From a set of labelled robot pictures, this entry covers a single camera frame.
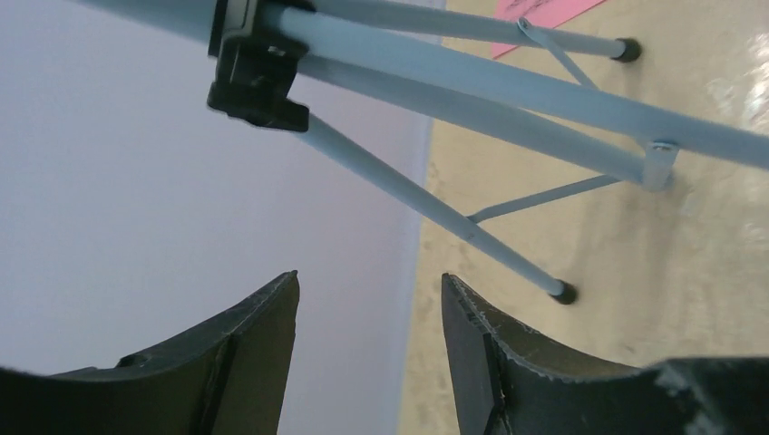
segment floor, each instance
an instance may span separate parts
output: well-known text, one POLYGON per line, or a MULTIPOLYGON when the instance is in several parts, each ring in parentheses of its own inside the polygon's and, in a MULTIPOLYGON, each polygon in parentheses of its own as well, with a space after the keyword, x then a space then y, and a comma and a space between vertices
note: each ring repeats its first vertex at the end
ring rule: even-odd
MULTIPOLYGON (((448 0, 492 15, 496 0, 448 0)), ((769 134, 769 8, 764 0, 608 0, 561 29, 635 36, 646 52, 621 65, 575 55, 607 92, 769 134)), ((444 45, 489 57, 488 43, 444 45)), ((547 52, 500 62, 569 80, 547 52)), ((635 145, 580 128, 621 147, 635 145)), ((428 187, 463 213, 590 177, 499 140, 436 122, 428 187)), ((401 434, 457 434, 440 316, 451 272, 490 302, 581 351, 643 365, 671 356, 769 353, 769 172, 682 152, 661 194, 617 184, 482 224, 554 276, 573 306, 425 221, 401 434)))

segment tripod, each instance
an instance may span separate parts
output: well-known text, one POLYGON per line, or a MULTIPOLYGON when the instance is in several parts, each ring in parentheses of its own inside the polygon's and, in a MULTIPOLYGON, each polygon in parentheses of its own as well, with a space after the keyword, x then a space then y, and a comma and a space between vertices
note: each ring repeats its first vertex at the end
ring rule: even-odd
POLYGON ((650 191, 667 189, 679 150, 769 169, 769 138, 602 92, 566 52, 628 63, 641 55, 641 47, 633 39, 539 28, 525 19, 512 24, 387 1, 218 0, 209 55, 219 60, 209 106, 258 127, 293 132, 567 305, 577 299, 573 285, 550 276, 478 224, 619 181, 650 191), (388 30, 543 48, 579 84, 388 30), (464 216, 290 101, 297 73, 601 175, 464 216), (535 112, 626 134, 638 143, 638 153, 535 112))

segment black plastic clamp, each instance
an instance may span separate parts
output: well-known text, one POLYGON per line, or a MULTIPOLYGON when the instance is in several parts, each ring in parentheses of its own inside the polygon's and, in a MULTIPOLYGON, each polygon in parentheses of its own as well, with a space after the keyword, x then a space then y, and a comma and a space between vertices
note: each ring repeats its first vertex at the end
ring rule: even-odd
POLYGON ((304 132, 309 109, 287 96, 309 49, 265 26, 268 4, 316 11, 308 0, 218 0, 209 55, 219 60, 208 105, 257 127, 304 132))

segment rubber end cap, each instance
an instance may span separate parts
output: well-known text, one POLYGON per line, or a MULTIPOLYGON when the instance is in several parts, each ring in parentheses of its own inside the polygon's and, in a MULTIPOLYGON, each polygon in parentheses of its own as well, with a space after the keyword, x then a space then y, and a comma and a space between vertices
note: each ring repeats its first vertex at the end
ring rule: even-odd
POLYGON ((560 295, 550 295, 561 305, 572 305, 577 302, 577 287, 567 283, 566 281, 559 280, 563 284, 563 292, 560 295))
POLYGON ((637 58, 641 57, 643 49, 641 48, 641 44, 638 42, 638 40, 633 38, 619 38, 618 41, 621 41, 625 44, 625 52, 619 57, 612 57, 613 60, 622 63, 631 63, 634 62, 637 58))

